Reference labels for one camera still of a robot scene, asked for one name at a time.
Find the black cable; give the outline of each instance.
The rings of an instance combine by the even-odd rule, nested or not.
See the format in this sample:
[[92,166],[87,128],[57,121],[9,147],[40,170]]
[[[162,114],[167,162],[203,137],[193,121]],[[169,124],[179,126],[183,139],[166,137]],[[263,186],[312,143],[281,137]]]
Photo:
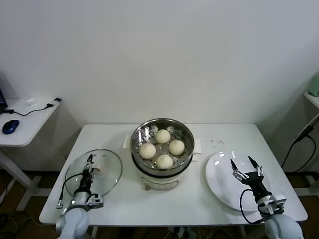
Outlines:
[[295,144],[296,144],[296,142],[293,142],[292,145],[290,146],[290,148],[289,148],[289,150],[288,150],[288,153],[287,153],[287,155],[286,155],[286,157],[285,157],[285,160],[284,160],[283,164],[281,165],[281,168],[284,167],[284,165],[285,165],[285,163],[286,163],[286,160],[287,160],[287,158],[288,158],[288,156],[289,156],[289,154],[290,154],[290,151],[292,150],[292,148],[293,148],[293,146],[294,146]]
[[63,199],[63,190],[64,190],[64,186],[65,186],[66,182],[69,181],[71,178],[74,178],[74,177],[79,176],[79,175],[82,175],[82,173],[74,174],[73,176],[67,178],[67,179],[63,182],[62,190],[61,190],[61,194],[60,194],[59,200],[62,200],[62,199]]
[[42,110],[45,110],[45,109],[47,109],[47,108],[49,108],[49,106],[46,106],[46,107],[44,107],[44,108],[42,108],[42,109],[30,111],[30,112],[28,112],[28,113],[26,113],[26,114],[21,114],[21,113],[19,113],[19,112],[14,111],[14,110],[9,110],[9,111],[13,111],[12,113],[16,113],[16,114],[18,114],[18,115],[20,115],[20,116],[27,116],[27,115],[30,114],[30,113],[33,113],[33,112],[36,112],[36,111],[42,111]]
[[316,142],[314,141],[314,139],[310,136],[310,135],[307,135],[306,136],[307,138],[309,138],[313,143],[314,143],[314,150],[313,150],[313,153],[312,155],[310,156],[310,158],[306,161],[306,163],[304,163],[303,166],[301,166],[299,169],[297,169],[296,171],[294,171],[294,173],[298,172],[299,170],[303,169],[309,162],[310,160],[312,160],[315,152],[316,152],[316,149],[317,149],[317,145],[316,145]]
[[245,214],[244,214],[243,205],[242,205],[242,200],[243,200],[244,193],[247,192],[247,191],[251,191],[251,192],[252,192],[253,190],[251,190],[251,189],[245,189],[245,190],[241,193],[241,195],[240,195],[240,201],[239,201],[241,214],[243,215],[243,217],[244,217],[244,219],[246,220],[246,222],[248,222],[249,224],[259,224],[259,223],[261,223],[261,222],[263,221],[262,219],[259,219],[259,220],[255,221],[255,222],[250,222],[250,221],[246,218],[246,216],[245,216]]

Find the wire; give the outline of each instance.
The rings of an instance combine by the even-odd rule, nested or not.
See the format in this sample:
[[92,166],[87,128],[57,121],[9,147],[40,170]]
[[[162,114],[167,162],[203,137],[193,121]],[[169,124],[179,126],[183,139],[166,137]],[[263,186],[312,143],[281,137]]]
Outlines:
[[42,109],[30,111],[30,112],[28,112],[28,113],[26,113],[26,114],[21,114],[21,113],[19,113],[19,112],[16,112],[16,111],[12,110],[12,113],[16,113],[16,114],[18,114],[18,115],[20,115],[20,116],[27,116],[27,115],[30,114],[30,113],[33,113],[33,112],[36,112],[36,111],[42,111],[42,110],[45,110],[45,109],[47,109],[47,108],[49,108],[49,106],[46,106],[46,107],[44,107],[44,108],[42,108]]
[[63,190],[64,190],[64,186],[65,186],[66,182],[69,181],[71,178],[74,178],[74,177],[79,176],[79,175],[82,175],[82,173],[74,174],[74,175],[72,175],[71,177],[67,178],[67,179],[63,182],[62,190],[61,190],[61,194],[60,194],[59,200],[62,200],[62,199],[63,199]]
[[307,135],[306,136],[307,138],[309,138],[313,143],[314,143],[314,150],[313,150],[313,153],[312,155],[310,156],[310,158],[306,161],[306,163],[304,163],[303,166],[301,166],[299,169],[297,169],[296,171],[294,171],[294,173],[298,172],[299,170],[303,169],[309,162],[310,160],[312,160],[315,152],[316,152],[316,149],[317,149],[317,145],[316,145],[316,142],[314,141],[314,139],[310,136],[310,135]]
[[166,234],[166,236],[163,239],[166,239],[169,234],[170,234],[170,231],[168,231],[168,233]]
[[8,217],[8,215],[6,215],[6,216],[8,217],[8,218],[7,218],[8,220],[10,219],[10,220],[13,221],[14,227],[13,227],[13,228],[11,229],[11,231],[9,231],[9,232],[0,232],[0,234],[9,234],[8,236],[1,237],[0,239],[14,238],[14,236],[15,236],[16,234],[18,234],[20,231],[22,231],[22,230],[25,228],[26,224],[24,224],[24,225],[22,226],[22,228],[20,228],[19,230],[16,230],[14,233],[12,232],[13,229],[16,227],[16,222],[14,221],[13,217],[18,216],[18,215],[21,215],[21,214],[24,214],[24,215],[26,215],[26,216],[28,217],[28,214],[27,214],[27,213],[24,213],[24,212],[17,213],[17,214],[15,214],[15,215],[13,215],[12,217]]
[[45,224],[39,224],[39,223],[36,223],[35,220],[32,218],[32,217],[28,217],[26,219],[24,219],[23,221],[19,222],[19,223],[15,223],[15,231],[14,233],[16,232],[16,228],[18,225],[20,225],[21,223],[24,223],[26,222],[27,220],[31,219],[31,221],[33,221],[34,224],[38,225],[38,226],[41,226],[41,227],[49,227],[51,229],[51,231],[53,231],[54,233],[56,233],[51,227],[50,225],[45,225]]
[[303,130],[300,131],[300,133],[298,134],[298,136],[297,136],[296,138],[294,138],[294,140],[293,140],[292,143],[294,143],[294,142],[296,141],[296,139],[302,134],[302,132],[304,132],[304,130],[305,130],[316,118],[318,118],[318,119],[317,119],[316,122],[315,122],[314,124],[312,124],[311,126],[314,126],[314,125],[317,123],[317,121],[319,120],[319,114],[317,114],[315,117],[313,117],[313,119],[303,128]]
[[240,201],[239,201],[241,214],[243,215],[243,217],[244,217],[244,219],[246,220],[246,222],[248,222],[249,224],[259,224],[259,223],[261,223],[261,222],[263,221],[262,219],[259,219],[259,220],[254,221],[254,222],[250,222],[250,221],[246,218],[246,216],[245,216],[245,214],[244,214],[243,205],[242,205],[242,200],[243,200],[244,193],[247,192],[247,191],[251,191],[251,192],[252,192],[253,190],[251,190],[251,189],[245,189],[245,190],[241,193],[241,195],[240,195]]
[[289,156],[289,154],[290,154],[290,151],[292,150],[292,148],[293,148],[293,146],[294,146],[295,144],[296,144],[296,143],[293,142],[293,143],[290,145],[290,148],[289,148],[289,150],[288,150],[288,153],[287,153],[287,155],[286,155],[286,157],[285,157],[285,160],[284,160],[283,164],[281,165],[281,168],[284,167],[284,165],[285,165],[285,163],[286,163],[286,160],[287,160],[287,158],[288,158],[288,156]]

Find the pot lid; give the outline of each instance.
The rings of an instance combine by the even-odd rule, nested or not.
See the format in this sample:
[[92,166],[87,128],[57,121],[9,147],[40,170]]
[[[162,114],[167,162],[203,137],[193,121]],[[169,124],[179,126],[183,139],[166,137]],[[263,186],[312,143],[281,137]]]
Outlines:
[[[95,149],[82,154],[68,168],[65,179],[81,173],[89,156],[93,156],[93,183],[91,192],[105,196],[116,186],[122,175],[122,162],[120,157],[107,149]],[[65,184],[68,193],[73,196],[74,191],[79,188],[82,175],[68,180]]]

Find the white table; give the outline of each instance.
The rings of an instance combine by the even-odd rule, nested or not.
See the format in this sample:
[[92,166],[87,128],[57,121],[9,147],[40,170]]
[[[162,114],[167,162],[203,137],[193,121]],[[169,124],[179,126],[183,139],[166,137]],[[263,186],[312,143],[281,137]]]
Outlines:
[[[28,106],[25,100],[6,100],[8,104],[8,109],[14,109],[16,112],[21,114],[28,113],[29,111],[41,109],[46,106],[47,103],[52,101],[51,98],[41,98],[38,99],[39,103],[36,105]],[[0,132],[0,147],[24,147],[28,145],[39,130],[42,128],[44,123],[48,120],[51,114],[55,111],[58,104],[54,107],[47,108],[43,111],[33,112],[27,116],[19,116],[17,114],[0,114],[0,127],[10,121],[19,120],[19,126],[16,128],[15,132],[12,134],[3,134]],[[13,179],[8,184],[8,191],[14,185],[17,180],[26,189],[26,193],[21,199],[17,210],[23,211],[31,198],[31,196],[48,196],[51,189],[40,189],[37,187],[38,182],[41,177],[34,177],[31,180],[17,167],[2,151],[0,151],[0,166],[4,168],[8,173],[13,176]],[[0,201],[4,198],[4,193],[0,197]]]
[[[319,97],[313,96],[308,92],[305,92],[304,96],[319,109]],[[295,188],[295,192],[298,196],[317,196],[319,199],[319,180],[315,180],[313,176],[305,176],[310,186],[307,188]]]
[[[55,224],[62,209],[56,209],[61,185],[69,165],[81,154],[93,149],[110,149],[123,162],[123,175],[114,190],[104,197],[104,207],[89,211],[93,226],[202,226],[245,225],[240,211],[220,202],[209,190],[204,178],[207,159],[223,150],[246,152],[269,175],[271,191],[283,192],[287,197],[285,214],[296,221],[308,215],[294,189],[283,173],[264,138],[254,124],[188,124],[195,138],[201,140],[202,154],[192,162],[183,181],[169,191],[145,190],[137,176],[130,152],[123,148],[126,135],[138,125],[86,125],[82,128],[70,155],[40,214],[40,221]],[[63,204],[68,206],[71,196],[66,192]],[[260,218],[258,212],[248,214],[251,220]]]

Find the computer mouse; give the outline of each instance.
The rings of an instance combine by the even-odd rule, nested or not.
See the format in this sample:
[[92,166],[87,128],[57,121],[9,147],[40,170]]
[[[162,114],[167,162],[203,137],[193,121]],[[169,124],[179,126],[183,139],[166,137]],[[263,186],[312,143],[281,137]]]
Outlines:
[[2,132],[4,134],[11,134],[13,132],[15,132],[15,129],[18,127],[20,121],[18,121],[17,119],[12,119],[10,121],[8,121],[7,123],[5,123],[2,127]]

